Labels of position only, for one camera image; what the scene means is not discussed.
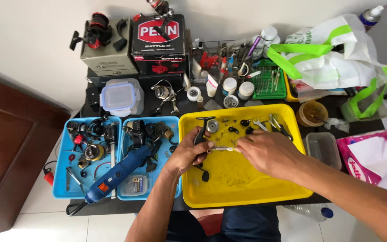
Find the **cardboard box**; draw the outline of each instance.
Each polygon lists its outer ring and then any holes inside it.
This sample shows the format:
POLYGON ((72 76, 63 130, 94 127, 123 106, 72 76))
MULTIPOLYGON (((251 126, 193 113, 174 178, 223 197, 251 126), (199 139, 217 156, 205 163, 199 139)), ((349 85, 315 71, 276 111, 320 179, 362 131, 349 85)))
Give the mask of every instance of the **cardboard box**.
POLYGON ((171 38, 167 41, 153 27, 163 20, 151 20, 142 16, 134 22, 131 55, 141 74, 183 74, 187 68, 185 18, 175 14, 166 26, 171 38))
POLYGON ((83 43, 80 59, 99 76, 138 74, 129 51, 131 49, 132 20, 128 19, 126 27, 122 30, 122 36, 128 40, 125 48, 117 52, 113 43, 120 40, 116 30, 116 24, 120 19, 109 19, 109 25, 113 28, 110 43, 105 47, 94 50, 83 43))

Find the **black table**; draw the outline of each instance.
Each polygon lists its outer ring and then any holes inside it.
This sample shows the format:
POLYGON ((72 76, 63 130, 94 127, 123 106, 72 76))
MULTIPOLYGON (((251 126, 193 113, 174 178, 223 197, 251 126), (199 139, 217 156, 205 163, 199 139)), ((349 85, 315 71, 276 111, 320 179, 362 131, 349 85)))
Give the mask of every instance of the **black table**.
MULTIPOLYGON (((160 104, 160 100, 155 97, 154 92, 150 90, 149 87, 147 87, 150 85, 145 85, 145 86, 142 85, 142 86, 145 93, 144 111, 141 115, 138 115, 135 117, 150 116, 149 115, 150 110, 156 109, 160 104)), ((217 102, 219 105, 223 107, 223 98, 225 96, 221 93, 221 89, 220 89, 221 87, 218 88, 216 95, 213 98, 210 98, 207 96, 207 90, 205 86, 199 86, 199 88, 201 90, 202 96, 204 97, 204 104, 206 104, 210 99, 213 99, 215 102, 217 102)), ((196 105, 196 102, 189 101, 187 99, 186 92, 180 91, 178 94, 179 95, 177 96, 177 102, 178 102, 178 108, 181 113, 206 111, 204 108, 198 108, 196 105)), ((271 99, 271 100, 263 99, 261 101, 264 104, 285 103, 291 106, 295 112, 298 111, 301 105, 298 102, 286 102, 283 99, 271 99)), ((347 101, 346 96, 326 96, 319 100, 319 102, 322 103, 327 108, 329 117, 339 118, 339 119, 343 118, 339 107, 346 101, 347 101)), ((246 101, 240 101, 239 107, 244 107, 245 102, 246 101)), ((96 114, 89 107, 88 103, 89 102, 86 99, 85 106, 83 109, 83 117, 96 116, 96 114)), ((172 104, 166 103, 162 108, 162 113, 160 116, 170 116, 172 115, 170 114, 172 110, 173 110, 172 104)), ((134 116, 128 116, 128 117, 122 118, 122 120, 124 121, 125 119, 132 118, 132 117, 134 116)), ((325 129, 324 126, 309 127, 309 128, 303 127, 301 125, 299 126, 299 130, 302 138, 305 138, 305 136, 308 133, 312 133, 312 132, 330 132, 335 136, 336 139, 340 139, 351 135, 362 134, 362 133, 366 133, 374 130, 381 130, 381 129, 384 129, 384 126, 381 120, 351 123, 349 134, 343 131, 337 130, 334 126, 331 127, 331 130, 325 129)), ((343 167, 342 172, 347 173, 346 166, 343 165, 342 167, 343 167)), ((73 207, 76 207, 81 202, 83 202, 83 199, 72 199, 70 201, 70 205, 73 207)), ((310 203, 325 203, 325 202, 330 202, 330 201, 314 193, 309 198, 272 202, 272 203, 267 203, 267 205, 292 205, 292 204, 310 204, 310 203)), ((145 201, 121 201, 119 199, 105 198, 98 203, 84 207, 75 216, 138 213, 144 203, 145 201)), ((182 210, 195 210, 195 208, 191 208, 187 206, 185 201, 183 200, 183 195, 180 195, 178 198, 174 200, 173 211, 182 211, 182 210)))

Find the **penn logo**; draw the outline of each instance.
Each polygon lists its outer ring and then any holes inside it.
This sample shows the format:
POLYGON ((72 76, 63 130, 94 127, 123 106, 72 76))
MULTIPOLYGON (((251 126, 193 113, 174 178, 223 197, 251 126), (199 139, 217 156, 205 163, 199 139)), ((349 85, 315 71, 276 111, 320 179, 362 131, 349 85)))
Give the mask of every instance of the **penn logo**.
MULTIPOLYGON (((149 43, 163 43, 167 42, 164 37, 162 37, 153 27, 160 27, 163 23, 163 20, 150 20, 144 22, 138 26, 138 39, 142 41, 146 41, 149 43)), ((178 23, 175 21, 171 21, 168 25, 165 26, 165 32, 174 40, 180 36, 178 23)))

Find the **brown wooden door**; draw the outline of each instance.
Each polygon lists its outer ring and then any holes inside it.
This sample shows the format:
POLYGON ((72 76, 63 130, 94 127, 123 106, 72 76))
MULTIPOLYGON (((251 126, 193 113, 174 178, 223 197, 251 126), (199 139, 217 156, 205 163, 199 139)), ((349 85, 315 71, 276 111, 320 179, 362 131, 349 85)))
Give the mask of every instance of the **brown wooden door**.
POLYGON ((0 232, 16 221, 69 117, 0 83, 0 232))

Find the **washer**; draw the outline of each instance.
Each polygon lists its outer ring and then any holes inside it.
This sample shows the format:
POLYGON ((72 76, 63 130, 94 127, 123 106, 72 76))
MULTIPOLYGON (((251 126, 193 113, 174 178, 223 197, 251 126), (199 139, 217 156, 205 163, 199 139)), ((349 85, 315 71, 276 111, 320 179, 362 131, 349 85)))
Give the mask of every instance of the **washer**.
POLYGON ((216 133, 218 130, 219 130, 219 123, 216 119, 214 120, 210 120, 208 123, 207 123, 207 130, 214 134, 216 133))

